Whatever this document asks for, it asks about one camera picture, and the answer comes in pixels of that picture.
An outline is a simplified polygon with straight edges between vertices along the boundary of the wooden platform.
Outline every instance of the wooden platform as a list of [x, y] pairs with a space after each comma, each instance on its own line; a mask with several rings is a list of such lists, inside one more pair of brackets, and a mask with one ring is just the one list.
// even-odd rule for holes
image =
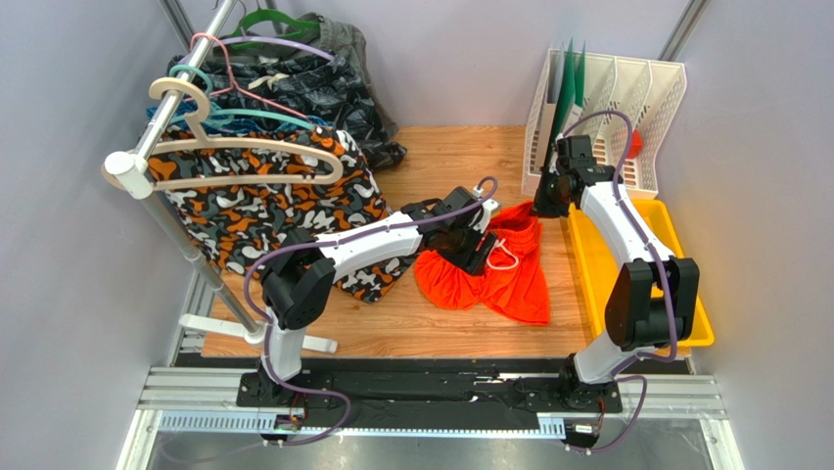
[[[498, 178], [495, 199], [504, 208], [529, 199], [521, 195], [523, 127], [406, 127], [396, 140], [408, 149], [408, 156], [396, 170], [376, 175], [393, 208], [443, 197], [456, 186], [471, 188], [486, 175]], [[307, 333], [337, 340], [336, 355], [344, 357], [531, 357], [581, 350], [591, 341], [590, 327], [567, 224], [560, 219], [542, 223], [541, 265], [551, 305], [547, 326], [522, 325], [482, 305], [468, 311], [437, 308], [420, 292], [409, 270], [374, 305], [334, 290], [324, 314]], [[242, 297], [243, 277], [229, 272], [223, 277]], [[260, 299], [256, 283], [253, 296]], [[217, 301], [212, 316], [234, 320]], [[203, 348], [204, 356], [258, 354], [243, 340], [216, 334], [207, 336]]]

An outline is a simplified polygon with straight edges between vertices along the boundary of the red object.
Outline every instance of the red object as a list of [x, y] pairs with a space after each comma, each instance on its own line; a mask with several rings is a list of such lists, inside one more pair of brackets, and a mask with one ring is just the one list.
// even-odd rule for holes
[[628, 155], [625, 157], [629, 160], [634, 160], [637, 158], [637, 154], [643, 150], [643, 138], [640, 137], [640, 132], [637, 129], [634, 129], [631, 135], [631, 148], [628, 149]]
[[[507, 270], [486, 267], [484, 276], [470, 276], [435, 252], [425, 252], [414, 263], [414, 276], [420, 289], [436, 306], [469, 309], [482, 302], [489, 309], [530, 325], [550, 322], [550, 295], [538, 262], [541, 223], [530, 216], [533, 202], [502, 211], [489, 224], [489, 230], [504, 240], [504, 247], [519, 259]], [[513, 258], [493, 250], [489, 261], [494, 266], [511, 266]]]

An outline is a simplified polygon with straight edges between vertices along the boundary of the orange camouflage fabric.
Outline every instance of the orange camouflage fabric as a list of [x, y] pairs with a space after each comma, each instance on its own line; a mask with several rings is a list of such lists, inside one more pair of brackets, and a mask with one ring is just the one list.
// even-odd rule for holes
[[[258, 184], [165, 191], [194, 244], [222, 269], [244, 274], [256, 259], [281, 247], [294, 227], [303, 227], [313, 235], [339, 232], [391, 213], [362, 152], [344, 131], [316, 126], [289, 135], [274, 131], [234, 135], [280, 139], [330, 152], [342, 161], [344, 173], [332, 185]], [[190, 131], [172, 125], [162, 141], [193, 137]], [[331, 171], [328, 164], [316, 159], [262, 149], [179, 151], [152, 156], [148, 164], [157, 181]], [[366, 266], [339, 279], [336, 286], [357, 299], [376, 302], [415, 259], [398, 257]]]

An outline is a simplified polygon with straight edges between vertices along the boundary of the green hanger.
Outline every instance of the green hanger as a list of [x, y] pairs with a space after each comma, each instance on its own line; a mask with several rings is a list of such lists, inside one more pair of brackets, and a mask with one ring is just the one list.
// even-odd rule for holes
[[[241, 18], [240, 22], [238, 23], [238, 27], [235, 28], [235, 31], [226, 37], [241, 37], [244, 35], [244, 31], [248, 31], [252, 26], [267, 22], [272, 22], [274, 24], [282, 23], [297, 29], [297, 31], [295, 32], [277, 36], [279, 39], [298, 39], [300, 37], [304, 37], [308, 30], [319, 29], [321, 27], [321, 23], [319, 22], [300, 22], [279, 10], [268, 10], [258, 8], [254, 12], [249, 13], [248, 15]], [[233, 51], [241, 51], [256, 45], [258, 44], [254, 42], [235, 44], [229, 46], [229, 49]]]

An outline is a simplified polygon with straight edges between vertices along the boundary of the yellow tray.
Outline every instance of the yellow tray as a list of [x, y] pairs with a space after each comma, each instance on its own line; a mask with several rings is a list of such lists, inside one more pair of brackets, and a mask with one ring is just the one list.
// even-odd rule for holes
[[[655, 233], [664, 245], [669, 247], [674, 254], [683, 258], [683, 250], [674, 234], [672, 220], [666, 205], [655, 200], [632, 200], [637, 211], [646, 221], [649, 228]], [[577, 260], [579, 278], [582, 282], [582, 293], [585, 298], [588, 317], [590, 318], [593, 337], [596, 338], [605, 328], [605, 305], [611, 290], [614, 289], [614, 282], [617, 280], [619, 271], [614, 257], [608, 250], [602, 235], [596, 229], [593, 222], [582, 211], [571, 207], [570, 223], [571, 242], [574, 244], [574, 254]], [[654, 290], [652, 297], [660, 297], [661, 291]], [[710, 326], [710, 319], [701, 298], [695, 304], [695, 323], [692, 325], [692, 334], [686, 341], [681, 341], [680, 346], [704, 347], [711, 345], [716, 340], [713, 335], [713, 328]]]

